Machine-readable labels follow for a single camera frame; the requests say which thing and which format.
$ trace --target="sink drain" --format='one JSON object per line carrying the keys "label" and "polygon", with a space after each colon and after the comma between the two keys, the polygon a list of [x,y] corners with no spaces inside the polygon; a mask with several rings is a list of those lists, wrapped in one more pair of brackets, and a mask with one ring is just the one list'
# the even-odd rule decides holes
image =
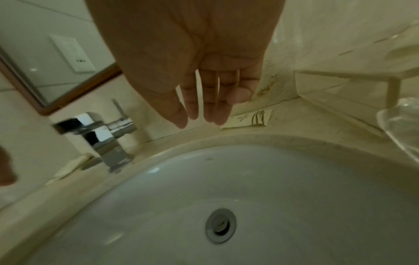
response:
{"label": "sink drain", "polygon": [[236,224],[236,217],[230,210],[215,210],[206,221],[206,236],[214,244],[224,243],[233,236]]}

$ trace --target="sink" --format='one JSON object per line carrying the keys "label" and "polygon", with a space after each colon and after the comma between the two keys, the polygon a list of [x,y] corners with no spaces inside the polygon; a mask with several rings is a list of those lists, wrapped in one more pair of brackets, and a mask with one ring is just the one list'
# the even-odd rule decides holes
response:
{"label": "sink", "polygon": [[416,265],[418,205],[320,157],[205,148],[105,193],[23,264]]}

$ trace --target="mirror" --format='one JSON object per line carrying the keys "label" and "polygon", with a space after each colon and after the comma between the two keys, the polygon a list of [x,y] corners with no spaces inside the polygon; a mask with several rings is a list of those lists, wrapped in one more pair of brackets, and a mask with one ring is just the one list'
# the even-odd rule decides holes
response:
{"label": "mirror", "polygon": [[84,0],[1,0],[0,71],[44,115],[120,74]]}

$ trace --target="faucet handle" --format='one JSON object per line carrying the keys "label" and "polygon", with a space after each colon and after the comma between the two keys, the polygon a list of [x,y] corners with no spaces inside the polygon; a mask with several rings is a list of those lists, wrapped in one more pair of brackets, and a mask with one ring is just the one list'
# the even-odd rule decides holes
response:
{"label": "faucet handle", "polygon": [[119,105],[118,101],[116,99],[112,99],[112,103],[115,105],[119,113],[121,114],[122,118],[127,118],[128,115],[125,114],[125,112],[122,110],[121,106]]}

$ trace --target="human palm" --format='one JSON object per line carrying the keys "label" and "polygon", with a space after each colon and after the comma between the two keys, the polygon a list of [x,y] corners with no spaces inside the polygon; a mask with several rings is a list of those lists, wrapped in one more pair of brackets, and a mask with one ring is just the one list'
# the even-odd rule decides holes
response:
{"label": "human palm", "polygon": [[[253,96],[284,0],[87,0],[127,80],[180,128],[198,117],[221,125]],[[185,108],[175,88],[180,85]]]}

